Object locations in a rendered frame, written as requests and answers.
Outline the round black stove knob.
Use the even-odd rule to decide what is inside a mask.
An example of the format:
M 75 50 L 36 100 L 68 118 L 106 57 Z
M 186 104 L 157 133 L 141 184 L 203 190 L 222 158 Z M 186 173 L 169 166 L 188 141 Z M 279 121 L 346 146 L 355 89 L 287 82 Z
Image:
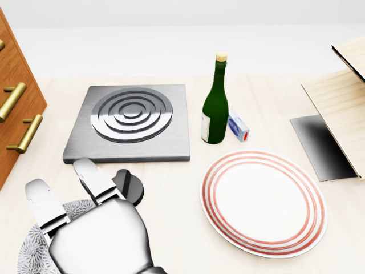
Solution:
M 112 179 L 121 194 L 135 207 L 142 201 L 144 187 L 141 180 L 127 169 L 120 169 Z

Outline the white plate with red rings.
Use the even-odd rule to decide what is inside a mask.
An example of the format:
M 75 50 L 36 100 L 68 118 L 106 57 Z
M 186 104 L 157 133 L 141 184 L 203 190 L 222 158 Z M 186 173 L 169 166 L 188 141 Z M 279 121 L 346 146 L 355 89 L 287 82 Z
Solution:
M 224 239 L 262 257 L 311 250 L 329 218 L 317 182 L 297 164 L 267 151 L 233 151 L 214 160 L 202 177 L 200 199 Z

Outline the wooden cabinet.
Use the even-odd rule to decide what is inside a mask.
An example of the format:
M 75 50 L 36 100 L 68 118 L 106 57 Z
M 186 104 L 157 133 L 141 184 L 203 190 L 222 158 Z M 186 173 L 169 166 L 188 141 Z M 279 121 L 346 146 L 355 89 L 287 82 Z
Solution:
M 0 123 L 1 189 L 20 155 L 14 150 L 7 150 L 6 146 L 20 142 L 29 126 L 22 120 L 42 115 L 47 103 L 1 8 L 0 40 L 5 43 L 5 48 L 0 51 L 0 106 L 10 95 L 4 92 L 4 87 L 14 87 L 19 82 L 27 86 L 6 120 Z

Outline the flat grey stove plate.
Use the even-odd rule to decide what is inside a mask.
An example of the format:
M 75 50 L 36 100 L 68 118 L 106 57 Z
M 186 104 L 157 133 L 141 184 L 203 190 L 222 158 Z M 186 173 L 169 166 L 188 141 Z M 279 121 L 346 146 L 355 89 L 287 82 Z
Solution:
M 63 153 L 95 163 L 188 161 L 183 84 L 89 87 Z

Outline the green wine bottle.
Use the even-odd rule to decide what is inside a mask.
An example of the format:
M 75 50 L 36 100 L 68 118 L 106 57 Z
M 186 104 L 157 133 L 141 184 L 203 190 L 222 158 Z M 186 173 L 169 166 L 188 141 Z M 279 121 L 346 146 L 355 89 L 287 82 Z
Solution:
M 216 54 L 212 88 L 202 108 L 201 138 L 209 144 L 223 141 L 228 121 L 228 100 L 224 89 L 227 53 Z

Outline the small blue white box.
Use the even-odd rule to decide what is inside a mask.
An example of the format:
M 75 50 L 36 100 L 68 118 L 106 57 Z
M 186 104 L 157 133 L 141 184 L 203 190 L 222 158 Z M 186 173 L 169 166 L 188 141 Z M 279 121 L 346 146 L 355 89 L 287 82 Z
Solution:
M 229 110 L 228 126 L 240 142 L 246 142 L 249 128 L 234 110 Z

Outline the pale wooden wine rack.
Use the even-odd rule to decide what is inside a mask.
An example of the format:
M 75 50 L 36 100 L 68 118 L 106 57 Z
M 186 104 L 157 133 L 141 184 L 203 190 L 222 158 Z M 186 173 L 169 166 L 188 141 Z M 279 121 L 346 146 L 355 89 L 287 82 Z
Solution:
M 320 181 L 365 181 L 365 35 L 332 50 L 348 68 L 302 84 L 318 113 L 291 124 Z

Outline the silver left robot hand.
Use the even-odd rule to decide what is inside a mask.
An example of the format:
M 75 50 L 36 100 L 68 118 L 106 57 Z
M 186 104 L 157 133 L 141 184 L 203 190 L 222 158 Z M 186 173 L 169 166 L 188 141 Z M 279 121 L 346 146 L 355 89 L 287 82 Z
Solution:
M 95 207 L 71 220 L 42 179 L 25 185 L 26 197 L 62 274 L 138 274 L 153 267 L 145 224 L 94 162 L 73 163 Z

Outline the grey patterned bowl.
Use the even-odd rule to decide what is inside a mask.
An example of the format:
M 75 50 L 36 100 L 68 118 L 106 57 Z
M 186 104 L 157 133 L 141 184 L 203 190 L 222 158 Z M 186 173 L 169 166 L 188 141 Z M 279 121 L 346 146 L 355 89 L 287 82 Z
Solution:
M 66 214 L 74 220 L 95 207 L 91 199 L 64 203 Z M 60 274 L 49 252 L 42 231 L 34 224 L 28 231 L 17 257 L 17 274 Z

